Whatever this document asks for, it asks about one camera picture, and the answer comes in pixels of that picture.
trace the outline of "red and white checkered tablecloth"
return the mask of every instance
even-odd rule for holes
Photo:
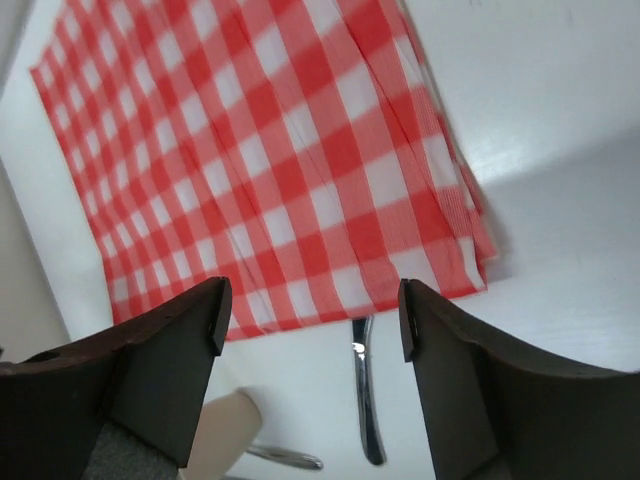
[[[114,321],[212,275],[230,340],[484,289],[415,45],[394,0],[69,0],[32,74]]]

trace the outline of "white table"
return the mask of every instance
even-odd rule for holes
[[[640,368],[640,4],[409,0],[503,252],[490,291],[459,302],[548,350]],[[0,156],[73,339],[110,325],[100,257],[26,68],[60,1],[38,0],[0,100]],[[360,446],[349,323],[228,344],[209,398],[253,385],[261,437],[320,474],[242,458],[268,479],[432,478],[397,315],[379,315],[373,381],[388,464]]]

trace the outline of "checkered pattern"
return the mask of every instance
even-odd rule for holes
[[[394,0],[69,0],[32,75],[114,321],[212,275],[230,340],[484,289],[417,51]]]

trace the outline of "tablecloth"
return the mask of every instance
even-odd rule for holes
[[[69,0],[32,70],[116,323],[211,275],[229,339],[485,288],[495,251],[392,0]]]

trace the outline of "white wall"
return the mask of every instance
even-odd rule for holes
[[[0,157],[72,339],[112,325],[102,260],[29,67],[62,0],[34,3],[0,98]]]
[[[640,125],[637,0],[408,0],[478,180]]]
[[[69,341],[1,166],[0,311],[2,361],[22,361]]]

